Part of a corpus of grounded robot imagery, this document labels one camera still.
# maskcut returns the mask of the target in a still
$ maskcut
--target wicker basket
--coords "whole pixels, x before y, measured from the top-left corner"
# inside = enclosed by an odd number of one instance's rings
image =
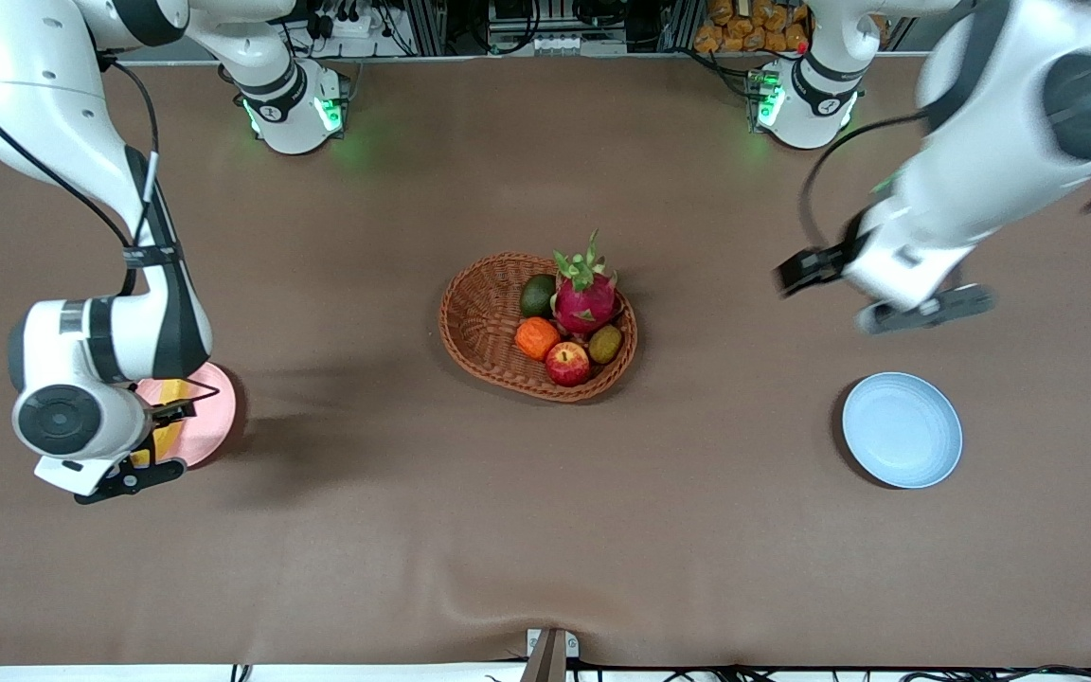
[[[607,366],[592,363],[587,384],[563,387],[550,381],[546,366],[516,348],[520,289],[533,275],[553,275],[554,261],[539,255],[499,254],[471,264],[445,290],[441,302],[441,337],[452,358],[473,376],[528,396],[577,403],[607,392],[624,374],[637,347],[634,311],[621,291],[622,312],[613,323],[623,335],[621,350]]]

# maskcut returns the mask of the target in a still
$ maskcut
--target velcro strap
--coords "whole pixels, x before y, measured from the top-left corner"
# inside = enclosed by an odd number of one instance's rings
[[[183,247],[130,247],[122,250],[125,255],[125,266],[144,268],[151,266],[169,266],[183,259]]]

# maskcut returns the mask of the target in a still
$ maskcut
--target apple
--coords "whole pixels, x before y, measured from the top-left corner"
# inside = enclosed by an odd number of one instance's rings
[[[588,375],[592,372],[592,363],[588,362],[588,354],[584,351],[584,346],[564,340],[546,355],[546,371],[554,384],[571,387],[588,380]]]

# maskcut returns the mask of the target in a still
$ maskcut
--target light blue plate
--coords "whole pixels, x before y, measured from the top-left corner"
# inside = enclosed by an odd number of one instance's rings
[[[844,440],[861,466],[896,488],[943,482],[962,455],[962,424],[934,384],[897,371],[866,376],[844,402]]]

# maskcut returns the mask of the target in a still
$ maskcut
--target brown tablecloth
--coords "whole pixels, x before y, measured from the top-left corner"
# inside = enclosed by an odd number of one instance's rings
[[[909,111],[883,60],[858,120]],[[0,665],[442,661],[576,631],[608,665],[1091,665],[1091,217],[988,240],[983,319],[864,337],[849,286],[777,298],[814,153],[746,130],[688,61],[375,65],[348,137],[285,158],[207,68],[144,69],[161,182],[250,398],[239,452],[80,507],[12,435],[8,330],[116,290],[116,242],[0,164]],[[117,124],[146,146],[129,83]],[[828,232],[918,146],[874,133],[817,189]],[[642,321],[614,393],[484,387],[436,332],[449,278],[594,228]],[[876,371],[966,424],[922,492],[858,475],[836,403]]]

